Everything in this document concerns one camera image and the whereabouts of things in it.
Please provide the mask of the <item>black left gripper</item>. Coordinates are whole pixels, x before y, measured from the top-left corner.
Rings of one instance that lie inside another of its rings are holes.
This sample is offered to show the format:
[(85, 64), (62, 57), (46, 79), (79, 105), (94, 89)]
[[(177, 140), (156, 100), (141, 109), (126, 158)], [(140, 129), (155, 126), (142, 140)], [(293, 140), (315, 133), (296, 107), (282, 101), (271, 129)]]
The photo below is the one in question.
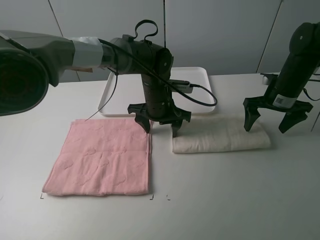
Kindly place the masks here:
[(130, 104), (127, 111), (129, 114), (135, 114), (135, 122), (147, 134), (151, 130), (150, 121), (169, 124), (173, 122), (171, 124), (173, 138), (177, 136), (182, 126), (181, 121), (191, 120), (191, 112), (176, 107), (172, 100)]

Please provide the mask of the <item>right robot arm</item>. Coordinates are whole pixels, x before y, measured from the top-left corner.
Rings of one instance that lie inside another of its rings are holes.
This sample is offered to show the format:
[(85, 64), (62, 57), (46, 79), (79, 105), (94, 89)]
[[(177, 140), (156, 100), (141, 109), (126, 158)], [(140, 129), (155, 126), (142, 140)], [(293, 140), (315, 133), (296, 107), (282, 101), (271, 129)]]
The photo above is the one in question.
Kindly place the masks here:
[(262, 96), (245, 98), (244, 129), (251, 130), (260, 117), (259, 109), (284, 113), (278, 129), (285, 133), (307, 119), (313, 105), (299, 101), (305, 85), (320, 66), (320, 25), (305, 22), (293, 33), (289, 43), (289, 55), (279, 74), (264, 73), (267, 89)]

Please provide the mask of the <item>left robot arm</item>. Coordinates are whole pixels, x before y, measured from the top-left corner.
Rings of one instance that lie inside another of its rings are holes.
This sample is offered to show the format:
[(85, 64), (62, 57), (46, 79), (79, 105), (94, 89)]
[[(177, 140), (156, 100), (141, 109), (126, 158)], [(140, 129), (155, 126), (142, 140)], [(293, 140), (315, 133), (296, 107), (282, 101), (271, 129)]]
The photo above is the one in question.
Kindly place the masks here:
[(175, 106), (170, 79), (171, 52), (149, 40), (130, 35), (111, 42), (97, 37), (64, 38), (16, 30), (0, 32), (0, 114), (15, 115), (33, 109), (56, 87), (67, 70), (108, 68), (116, 75), (141, 76), (144, 103), (130, 104), (128, 112), (146, 132), (151, 122), (171, 125), (177, 135), (191, 113)]

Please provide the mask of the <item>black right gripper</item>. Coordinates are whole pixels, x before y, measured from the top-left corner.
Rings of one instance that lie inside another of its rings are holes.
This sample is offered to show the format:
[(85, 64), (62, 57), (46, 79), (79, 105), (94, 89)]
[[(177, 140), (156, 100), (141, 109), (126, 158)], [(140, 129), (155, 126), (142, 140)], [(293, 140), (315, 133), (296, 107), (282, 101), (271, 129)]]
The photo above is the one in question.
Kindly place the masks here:
[(299, 101), (295, 98), (277, 96), (272, 103), (269, 103), (264, 96), (245, 98), (243, 102), (245, 111), (244, 129), (249, 132), (261, 116), (258, 109), (269, 109), (276, 112), (285, 113), (278, 129), (285, 133), (296, 124), (305, 121), (313, 109), (309, 102)]

